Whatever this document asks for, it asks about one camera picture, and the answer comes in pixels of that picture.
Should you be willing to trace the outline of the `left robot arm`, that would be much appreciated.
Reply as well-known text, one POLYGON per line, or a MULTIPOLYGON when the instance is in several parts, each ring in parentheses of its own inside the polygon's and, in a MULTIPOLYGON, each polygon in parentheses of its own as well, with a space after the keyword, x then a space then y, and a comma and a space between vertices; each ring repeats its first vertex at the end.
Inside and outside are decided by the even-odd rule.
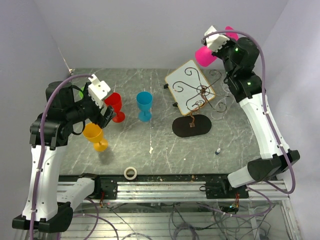
POLYGON ((60 166, 69 136, 75 134, 74 125, 90 120, 103 129, 115 115, 113 108, 104 102, 112 94, 104 81, 86 82, 80 89, 82 99, 75 101, 74 90, 78 89, 70 82, 56 81, 45 91, 45 109, 30 126, 32 170, 29 193, 22 213, 12 220, 14 229, 64 232, 83 200, 87 197, 96 199, 102 193, 100 177, 83 173, 70 189, 57 195, 60 166))

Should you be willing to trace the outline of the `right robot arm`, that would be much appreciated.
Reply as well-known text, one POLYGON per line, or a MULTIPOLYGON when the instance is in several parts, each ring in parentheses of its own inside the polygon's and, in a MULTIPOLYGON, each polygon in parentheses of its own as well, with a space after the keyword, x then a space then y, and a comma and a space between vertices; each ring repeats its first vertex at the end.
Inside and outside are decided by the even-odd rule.
POLYGON ((260 154, 260 158, 227 176, 228 181, 220 186, 220 192, 226 198, 233 197, 238 187, 267 181, 286 171, 291 174, 292 184, 296 183, 293 164, 300 159, 300 153, 291 150, 283 139, 269 108, 263 81, 253 71, 259 53, 255 43, 247 37, 229 37, 213 53, 223 61, 224 83, 246 114, 260 154))

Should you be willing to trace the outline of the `blue plastic wine glass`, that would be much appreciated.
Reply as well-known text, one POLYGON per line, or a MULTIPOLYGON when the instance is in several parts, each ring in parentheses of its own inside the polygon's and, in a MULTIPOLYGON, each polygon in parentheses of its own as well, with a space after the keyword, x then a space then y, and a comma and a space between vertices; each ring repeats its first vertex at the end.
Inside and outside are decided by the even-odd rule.
POLYGON ((139 109, 138 118, 142 122, 148 122, 152 118, 152 114, 150 112, 153 96, 151 93, 147 91, 142 91, 136 96, 137 107, 139 109))

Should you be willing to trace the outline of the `pink plastic wine glass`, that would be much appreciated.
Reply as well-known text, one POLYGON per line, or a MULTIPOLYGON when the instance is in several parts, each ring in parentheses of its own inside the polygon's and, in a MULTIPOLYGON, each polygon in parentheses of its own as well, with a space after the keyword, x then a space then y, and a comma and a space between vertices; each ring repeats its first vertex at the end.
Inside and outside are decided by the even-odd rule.
MULTIPOLYGON (((226 26, 225 27, 226 32, 222 32, 220 34, 223 34, 230 38, 229 41, 237 41, 239 39, 239 36, 236 32, 233 32, 233 28, 231 26, 226 26)), ((212 51, 208 49, 205 45, 203 45, 201 48, 199 48, 195 52, 195 60, 202 66, 202 67, 208 67, 210 64, 212 64, 217 57, 212 55, 212 51)))

